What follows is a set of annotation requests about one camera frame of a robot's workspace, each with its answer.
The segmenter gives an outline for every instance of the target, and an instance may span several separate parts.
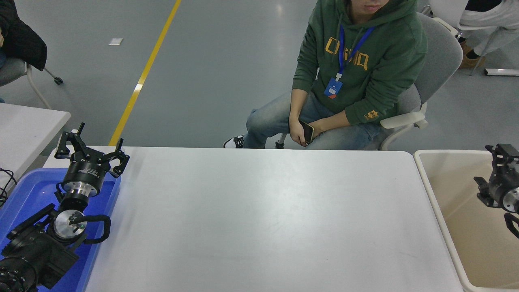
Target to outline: hand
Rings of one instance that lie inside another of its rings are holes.
[[[290,127],[290,138],[297,144],[306,147],[305,141],[305,132],[303,131],[303,126],[299,123],[297,118],[289,119],[289,127]]]
[[[312,128],[313,128],[312,140],[315,139],[315,137],[319,136],[320,134],[322,134],[324,132],[321,129],[321,122],[320,122],[320,120],[317,120],[315,122],[311,122],[309,125],[312,126]]]

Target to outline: gray floor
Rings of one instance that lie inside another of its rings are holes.
[[[252,109],[290,90],[315,2],[183,0],[122,133],[125,145],[219,148],[244,133]],[[107,145],[175,1],[16,3],[48,45],[47,68],[65,82],[57,86],[36,71],[41,92],[54,109],[71,112],[66,129],[83,121],[85,142]],[[477,32],[469,45],[486,34]],[[121,46],[108,45],[115,37],[124,38]],[[488,67],[519,69],[517,48],[519,40],[492,52]],[[482,72],[456,72],[429,102],[429,127],[391,149],[519,149],[519,78]],[[0,88],[0,97],[43,107],[25,77]],[[300,147],[290,141],[288,148]]]

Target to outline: id badge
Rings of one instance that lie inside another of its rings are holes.
[[[337,97],[337,94],[339,93],[339,90],[342,86],[342,82],[336,81],[335,78],[331,78],[330,82],[328,82],[326,90],[324,91],[324,95],[328,96],[331,99],[334,99]]]

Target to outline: sneaker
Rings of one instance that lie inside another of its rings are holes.
[[[243,148],[243,135],[230,138],[225,141],[224,148]]]
[[[468,52],[472,51],[472,48],[467,45],[467,41],[463,41],[459,44],[461,46],[461,50],[463,50],[463,55],[466,55]]]
[[[476,66],[479,59],[481,59],[481,57],[476,58],[476,59],[469,59],[469,58],[467,58],[466,55],[463,55],[463,60],[461,61],[461,65],[459,66],[459,69],[472,69]],[[478,67],[483,66],[484,63],[485,63],[485,57],[483,57],[480,64],[478,65]]]

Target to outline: white bin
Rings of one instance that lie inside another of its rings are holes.
[[[492,154],[420,150],[414,158],[464,290],[519,292],[519,239],[504,210],[476,197],[473,177],[488,180]]]

